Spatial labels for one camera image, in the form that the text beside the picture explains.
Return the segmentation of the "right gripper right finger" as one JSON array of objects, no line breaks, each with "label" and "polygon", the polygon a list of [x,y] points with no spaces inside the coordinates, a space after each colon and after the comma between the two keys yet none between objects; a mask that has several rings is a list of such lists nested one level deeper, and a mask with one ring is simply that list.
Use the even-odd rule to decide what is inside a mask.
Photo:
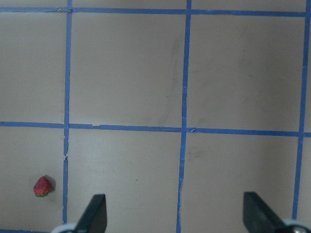
[{"label": "right gripper right finger", "polygon": [[244,192],[242,220],[249,233],[286,233],[285,223],[256,192]]}]

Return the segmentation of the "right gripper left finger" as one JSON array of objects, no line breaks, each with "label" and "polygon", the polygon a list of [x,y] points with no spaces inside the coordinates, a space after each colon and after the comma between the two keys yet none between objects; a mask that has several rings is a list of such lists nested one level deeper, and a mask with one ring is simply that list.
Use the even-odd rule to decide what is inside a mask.
[{"label": "right gripper left finger", "polygon": [[96,194],[92,197],[73,232],[104,233],[106,228],[107,209],[105,194]]}]

